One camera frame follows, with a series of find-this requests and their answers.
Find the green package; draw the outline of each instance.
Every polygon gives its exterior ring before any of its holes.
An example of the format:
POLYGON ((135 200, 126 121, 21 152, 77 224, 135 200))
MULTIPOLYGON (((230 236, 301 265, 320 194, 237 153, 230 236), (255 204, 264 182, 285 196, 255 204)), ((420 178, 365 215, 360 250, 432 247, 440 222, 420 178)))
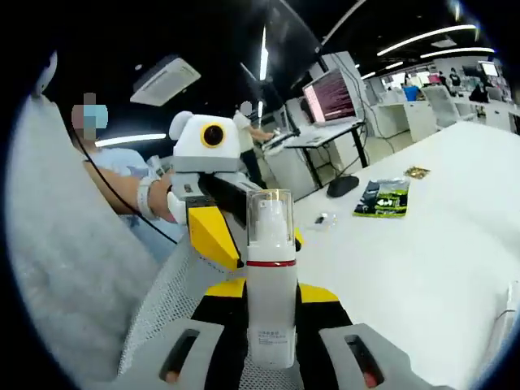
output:
POLYGON ((399 218, 408 208, 408 179, 369 181, 354 215, 376 218, 399 218))

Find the office chair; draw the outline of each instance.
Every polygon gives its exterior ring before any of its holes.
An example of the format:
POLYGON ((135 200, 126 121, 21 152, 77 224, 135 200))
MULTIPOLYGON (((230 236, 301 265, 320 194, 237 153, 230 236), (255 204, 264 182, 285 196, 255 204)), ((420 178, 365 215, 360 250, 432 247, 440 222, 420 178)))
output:
POLYGON ((451 126, 461 120, 472 121, 477 116, 475 113, 461 115, 449 96, 448 90, 443 85, 425 87, 421 91, 431 105, 437 130, 451 126))

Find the light blue shirt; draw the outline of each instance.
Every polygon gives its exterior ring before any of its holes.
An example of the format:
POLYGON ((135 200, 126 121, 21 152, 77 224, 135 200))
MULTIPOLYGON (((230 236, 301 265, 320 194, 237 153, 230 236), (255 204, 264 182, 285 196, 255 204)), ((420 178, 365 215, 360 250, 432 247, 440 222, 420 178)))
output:
MULTIPOLYGON (((134 176, 139 179, 145 176, 157 176, 141 155, 132 149, 100 149, 98 152, 91 153, 90 157, 98 167, 108 169, 121 176, 134 176)), ((157 262, 164 262, 175 249, 174 243, 156 232, 137 215, 121 215, 121 219, 146 246, 157 262)), ((169 223, 164 219, 150 222, 177 242, 186 233, 186 227, 177 223, 169 223)))

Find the monitor screen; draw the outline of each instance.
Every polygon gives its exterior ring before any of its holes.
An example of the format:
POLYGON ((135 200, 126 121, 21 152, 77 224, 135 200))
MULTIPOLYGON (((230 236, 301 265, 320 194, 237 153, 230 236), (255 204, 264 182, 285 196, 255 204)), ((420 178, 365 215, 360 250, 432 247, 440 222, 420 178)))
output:
POLYGON ((429 75, 428 81, 430 81, 431 84, 440 84, 440 77, 438 75, 429 75))
POLYGON ((482 69, 486 76, 495 76, 498 77, 498 71, 496 71, 496 67, 494 63, 480 63, 482 65, 482 69))
POLYGON ((482 75, 482 72, 477 67, 462 66, 462 71, 468 77, 480 77, 482 75))
POLYGON ((317 123, 356 116, 349 90, 339 69, 333 69, 303 89, 317 123))

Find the ceiling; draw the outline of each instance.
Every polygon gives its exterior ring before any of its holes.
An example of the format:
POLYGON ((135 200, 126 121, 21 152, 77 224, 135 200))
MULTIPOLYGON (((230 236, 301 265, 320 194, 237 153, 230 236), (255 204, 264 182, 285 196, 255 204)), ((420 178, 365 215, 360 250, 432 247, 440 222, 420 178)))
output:
POLYGON ((384 68, 400 61, 403 62, 401 67, 428 63, 431 58, 421 59, 421 54, 444 50, 434 47, 431 43, 447 37, 457 44, 453 48, 492 47, 484 32, 479 31, 476 37, 475 30, 461 30, 428 37, 383 56, 377 56, 381 50, 411 37, 458 24, 479 25, 478 21, 462 7, 459 19, 455 20, 454 7, 444 0, 434 2, 369 0, 359 7, 348 22, 344 23, 324 49, 327 53, 348 50, 354 62, 360 65, 360 73, 365 75, 370 72, 380 72, 381 74, 390 72, 385 71, 384 68))
MULTIPOLYGON (((309 26, 317 41, 321 41, 355 1, 288 0, 287 3, 309 26)), ((159 12, 154 18, 121 17, 117 23, 107 18, 98 20, 92 29, 71 23, 58 42, 58 70, 47 95, 58 103, 66 121, 72 105, 82 102, 84 92, 95 92, 97 101, 107 104, 109 109, 126 106, 140 75, 164 56, 178 54, 201 73, 200 80, 164 107, 137 108, 134 104, 119 110, 146 111, 163 117, 166 122, 182 110, 230 115, 235 104, 256 100, 240 63, 258 75, 263 26, 269 26, 272 20, 269 0, 194 0, 188 5, 175 5, 174 13, 159 12), (141 65, 140 70, 136 70, 137 65, 141 65)), ((444 0, 367 0, 323 47, 323 52, 348 50, 361 65, 362 75, 398 61, 404 61, 405 67, 420 62, 420 54, 436 51, 431 42, 442 37, 416 42, 383 57, 377 57, 376 53, 420 33, 467 23, 475 21, 462 12, 456 22, 444 0)), ((313 41, 297 24, 289 23, 288 29, 292 39, 285 42, 278 39, 286 33, 283 29, 272 29, 271 35, 267 29, 266 46, 271 59, 268 76, 273 77, 272 84, 283 99, 301 94, 301 90, 291 91, 291 85, 311 64, 302 52, 313 41)), ((449 36, 457 43, 456 47, 491 47, 483 33, 478 40, 471 31, 449 36)))

